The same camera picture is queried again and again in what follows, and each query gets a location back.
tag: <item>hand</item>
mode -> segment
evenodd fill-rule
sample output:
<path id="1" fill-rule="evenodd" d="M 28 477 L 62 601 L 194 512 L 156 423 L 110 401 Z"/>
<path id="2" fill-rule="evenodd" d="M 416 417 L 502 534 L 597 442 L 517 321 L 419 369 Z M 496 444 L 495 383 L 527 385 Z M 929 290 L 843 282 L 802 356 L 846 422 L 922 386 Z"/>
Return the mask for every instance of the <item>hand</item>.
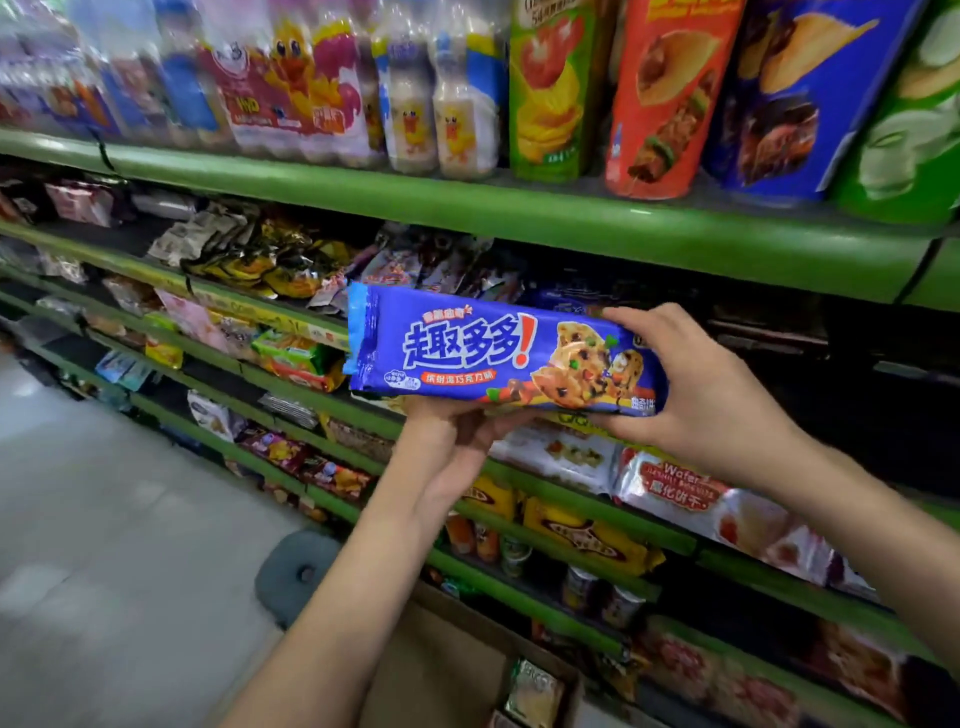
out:
<path id="1" fill-rule="evenodd" d="M 783 468 L 822 448 L 790 420 L 740 357 L 713 341 L 675 303 L 650 311 L 607 308 L 604 317 L 642 336 L 670 381 L 659 415 L 591 417 L 613 435 L 760 492 L 782 479 Z"/>

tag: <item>red exclamation mark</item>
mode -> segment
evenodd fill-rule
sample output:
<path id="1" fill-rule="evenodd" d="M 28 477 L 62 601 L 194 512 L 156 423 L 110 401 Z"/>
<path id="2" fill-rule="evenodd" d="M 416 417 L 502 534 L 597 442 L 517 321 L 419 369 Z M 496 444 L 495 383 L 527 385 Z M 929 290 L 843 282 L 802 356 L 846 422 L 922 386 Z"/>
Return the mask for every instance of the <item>red exclamation mark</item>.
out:
<path id="1" fill-rule="evenodd" d="M 520 345 L 514 354 L 514 366 L 524 369 L 530 363 L 530 347 L 537 337 L 537 317 L 529 313 L 518 313 L 520 318 Z"/>

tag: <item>gray floor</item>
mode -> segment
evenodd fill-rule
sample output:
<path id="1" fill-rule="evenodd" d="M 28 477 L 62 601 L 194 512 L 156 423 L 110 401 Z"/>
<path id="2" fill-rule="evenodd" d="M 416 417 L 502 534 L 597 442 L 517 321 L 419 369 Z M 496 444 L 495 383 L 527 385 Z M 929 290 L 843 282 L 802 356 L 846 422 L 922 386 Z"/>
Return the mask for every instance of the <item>gray floor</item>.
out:
<path id="1" fill-rule="evenodd" d="M 276 639 L 252 580 L 302 526 L 0 353 L 0 724 L 204 724 Z"/>

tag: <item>biscuit package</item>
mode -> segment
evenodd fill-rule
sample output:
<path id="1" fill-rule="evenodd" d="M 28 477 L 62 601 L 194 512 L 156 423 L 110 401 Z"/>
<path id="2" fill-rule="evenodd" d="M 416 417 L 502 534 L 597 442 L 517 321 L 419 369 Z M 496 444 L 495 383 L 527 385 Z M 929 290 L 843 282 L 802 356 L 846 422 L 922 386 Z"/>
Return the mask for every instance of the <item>biscuit package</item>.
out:
<path id="1" fill-rule="evenodd" d="M 703 164 L 772 204 L 823 197 L 924 0 L 756 0 Z"/>
<path id="2" fill-rule="evenodd" d="M 410 288 L 349 289 L 350 388 L 647 416 L 666 374 L 616 324 Z"/>

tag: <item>foil snack bag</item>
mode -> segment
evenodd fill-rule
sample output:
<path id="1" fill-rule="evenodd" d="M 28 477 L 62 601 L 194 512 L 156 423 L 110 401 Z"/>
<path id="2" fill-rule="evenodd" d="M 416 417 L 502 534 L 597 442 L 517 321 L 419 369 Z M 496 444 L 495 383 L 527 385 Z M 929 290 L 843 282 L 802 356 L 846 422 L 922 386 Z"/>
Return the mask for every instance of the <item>foil snack bag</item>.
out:
<path id="1" fill-rule="evenodd" d="M 655 415 L 666 374 L 627 329 L 560 311 L 354 283 L 350 389 Z"/>

